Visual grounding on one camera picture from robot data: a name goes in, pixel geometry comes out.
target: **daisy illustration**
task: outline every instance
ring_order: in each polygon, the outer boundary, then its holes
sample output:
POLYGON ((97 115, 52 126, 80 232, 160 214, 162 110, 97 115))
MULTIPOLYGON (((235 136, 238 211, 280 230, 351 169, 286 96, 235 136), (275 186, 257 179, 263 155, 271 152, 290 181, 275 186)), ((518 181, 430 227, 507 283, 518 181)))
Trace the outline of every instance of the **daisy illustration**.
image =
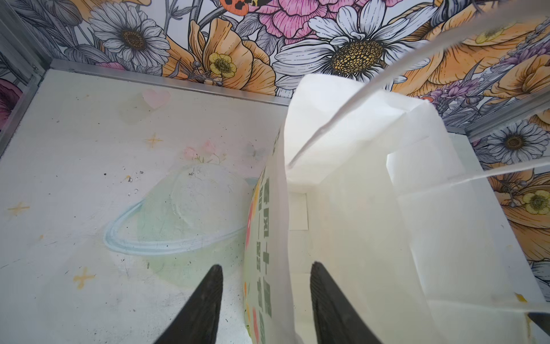
MULTIPOLYGON (((305 74, 323 73, 338 75, 368 83, 384 67, 402 56, 428 43, 403 39, 425 22, 430 20, 437 8, 426 6, 406 18, 383 26, 386 4, 382 0, 370 0, 361 13, 351 6, 341 7, 336 21, 330 18, 314 17, 309 27, 319 39, 308 39, 284 46, 275 55, 275 72, 284 74, 276 85, 286 90, 294 90, 305 74)), ((430 62, 424 59, 409 70, 422 68, 430 62)), ((407 80, 399 76, 386 86, 407 80)))
POLYGON ((496 160, 511 164, 536 159, 550 142, 550 133, 523 120, 499 130, 487 139, 487 150, 496 160))
POLYGON ((168 62, 170 44, 154 20, 125 2, 104 3, 90 12, 94 34, 105 48, 134 66, 157 67, 168 62))

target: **leaf illustration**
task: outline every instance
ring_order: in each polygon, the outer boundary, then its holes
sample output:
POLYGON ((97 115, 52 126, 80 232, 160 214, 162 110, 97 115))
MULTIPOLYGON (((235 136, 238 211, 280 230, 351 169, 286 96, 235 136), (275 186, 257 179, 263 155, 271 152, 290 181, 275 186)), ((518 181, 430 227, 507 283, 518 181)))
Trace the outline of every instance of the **leaf illustration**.
POLYGON ((115 59, 116 59, 116 62, 120 63, 126 70, 129 70, 131 72, 136 72, 136 68, 134 67, 132 62, 125 61, 123 58, 120 58, 117 55, 115 55, 115 59))
POLYGON ((101 49, 101 40, 99 38, 96 37, 96 34, 94 33, 93 30, 91 30, 90 28, 88 28, 88 31, 91 33, 92 35, 92 38, 93 38, 93 46, 95 46, 96 48, 98 49, 101 49))
POLYGON ((477 62, 475 64, 475 66, 473 66, 470 71, 466 74, 466 76, 464 77, 464 79, 462 79, 462 82, 465 83, 466 81, 470 81, 472 79, 472 77, 474 76, 474 73, 477 69, 477 66, 480 65, 481 63, 481 60, 479 62, 477 62))
POLYGON ((173 77, 176 77, 179 73, 179 66, 182 64, 182 59, 179 59, 178 60, 178 63, 175 64, 175 68, 174 68, 174 72, 172 72, 172 74, 170 74, 169 76, 167 76, 167 78, 173 78, 173 77))
POLYGON ((175 20, 181 20, 184 15, 191 12, 191 10, 194 9, 195 7, 196 6, 189 6, 189 7, 184 7, 182 9, 179 9, 178 7, 175 7, 172 10, 172 18, 174 18, 175 20))
POLYGON ((104 52, 88 44, 67 48, 65 50, 65 56, 71 61, 89 64, 111 61, 104 52))
POLYGON ((458 113, 454 113, 444 117, 443 123, 445 123, 445 125, 448 125, 449 127, 461 127, 466 123, 472 122, 472 120, 477 116, 478 113, 475 109, 468 108, 458 113))
POLYGON ((477 156, 477 159, 481 162, 484 162, 484 163, 495 163, 495 162, 500 162, 498 161, 498 159, 495 159, 494 156, 492 156, 490 153, 489 153, 489 150, 488 149, 483 149, 483 150, 474 150, 476 156, 477 156))
POLYGON ((53 28, 47 13, 38 3, 31 0, 9 0, 8 3, 30 25, 53 28))
POLYGON ((74 26, 67 26, 67 30, 69 31, 70 37, 75 43, 75 45, 78 44, 78 39, 76 38, 76 32, 74 31, 74 26))
POLYGON ((27 28, 31 33, 36 37, 38 42, 48 51, 53 58, 59 58, 66 60, 67 57, 61 52, 59 47, 57 46, 55 40, 52 38, 52 36, 48 33, 46 28, 41 26, 33 26, 33 25, 27 25, 27 28))
POLYGON ((45 28, 45 30, 53 38, 55 44, 60 45, 62 47, 70 47, 73 45, 72 39, 69 42, 69 40, 65 36, 63 36, 57 29, 45 28))
POLYGON ((262 26, 263 25, 260 22, 259 15, 257 13, 248 13, 236 26, 235 32, 241 37, 250 36, 262 26))
POLYGON ((491 86, 499 81, 512 67, 512 64, 496 64, 492 66, 490 71, 481 74, 482 82, 480 82, 472 94, 482 94, 483 91, 490 89, 491 86))
POLYGON ((18 79, 18 80, 21 80, 25 85, 29 83, 29 78, 27 78, 25 76, 25 74, 21 73, 21 71, 16 67, 14 66, 9 60, 8 58, 6 58, 6 56, 4 56, 4 54, 2 54, 0 52, 0 61, 2 61, 2 64, 7 68, 9 69, 9 71, 15 75, 15 77, 18 79))
POLYGON ((277 51, 281 51, 283 46, 284 46, 284 37, 279 37, 279 40, 277 41, 277 51))
POLYGON ((262 48, 268 56, 274 53, 277 47, 278 38, 266 31, 266 28, 262 26, 258 32, 258 38, 256 38, 256 44, 262 48))
POLYGON ((151 74, 156 75, 160 77, 162 75, 162 66, 158 65, 156 67, 143 67, 142 65, 139 65, 136 67, 136 72, 143 73, 143 74, 151 74))
POLYGON ((69 0, 42 0, 46 10, 65 26, 77 26, 82 23, 82 15, 74 3, 69 0))

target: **paper bag handle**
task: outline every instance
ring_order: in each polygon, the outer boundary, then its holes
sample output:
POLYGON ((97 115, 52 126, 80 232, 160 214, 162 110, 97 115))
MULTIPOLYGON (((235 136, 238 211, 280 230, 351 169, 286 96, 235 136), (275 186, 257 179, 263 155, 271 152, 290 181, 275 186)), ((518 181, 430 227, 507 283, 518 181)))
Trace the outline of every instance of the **paper bag handle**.
POLYGON ((531 168, 543 167, 543 166, 549 166, 549 165, 550 165, 550 156, 543 156, 535 160, 518 162, 512 165, 493 168, 488 171, 462 174, 460 176, 456 176, 454 178, 449 179, 445 183, 432 185, 426 189, 406 193, 406 194, 403 194, 402 196, 411 196, 411 195, 418 196, 420 194, 426 194, 435 190, 453 187, 455 185, 471 182, 477 179, 500 176, 501 174, 506 174, 506 173, 521 172, 521 171, 529 170, 531 168))
POLYGON ((443 32, 430 43, 416 49, 414 52, 406 54, 396 63, 389 65, 384 71, 372 79, 354 94, 332 118, 321 126, 312 137, 300 148, 298 153, 288 164, 288 168, 294 167, 297 160, 323 135, 330 131, 342 118, 348 113, 357 109, 367 98, 372 96, 377 90, 383 88, 395 77, 407 71, 407 68, 417 62, 422 61, 455 43, 464 40, 466 37, 476 35, 479 32, 491 30, 493 28, 507 25, 511 21, 523 20, 530 17, 539 17, 541 14, 550 13, 549 0, 528 0, 515 1, 499 7, 494 12, 480 15, 466 25, 443 32))

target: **pink flower drawing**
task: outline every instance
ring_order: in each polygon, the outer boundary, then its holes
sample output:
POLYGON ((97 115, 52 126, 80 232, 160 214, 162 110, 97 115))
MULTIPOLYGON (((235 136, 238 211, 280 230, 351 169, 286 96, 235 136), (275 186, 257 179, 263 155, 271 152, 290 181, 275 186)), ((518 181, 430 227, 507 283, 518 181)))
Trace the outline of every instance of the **pink flower drawing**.
POLYGON ((208 154, 212 155, 212 154, 216 153, 216 146, 214 146, 212 141, 208 140, 208 141, 205 142, 205 144, 202 145, 202 150, 205 153, 208 153, 208 154))
POLYGON ((19 87, 7 80, 0 79, 0 130, 4 129, 4 125, 21 94, 23 92, 19 87))
MULTIPOLYGON (((403 0, 386 0, 386 6, 400 1, 403 0)), ((260 14, 260 22, 266 26, 267 32, 284 37, 285 44, 291 44, 317 38, 307 24, 311 18, 336 19, 341 7, 363 7, 367 2, 369 0, 273 0, 260 8, 252 7, 252 10, 260 14)))
POLYGON ((107 67, 107 68, 126 70, 126 68, 124 68, 124 66, 118 62, 98 62, 96 63, 96 65, 100 65, 102 67, 107 67))
POLYGON ((197 151, 192 147, 187 147, 183 150, 183 156, 186 160, 193 160, 199 157, 197 151))

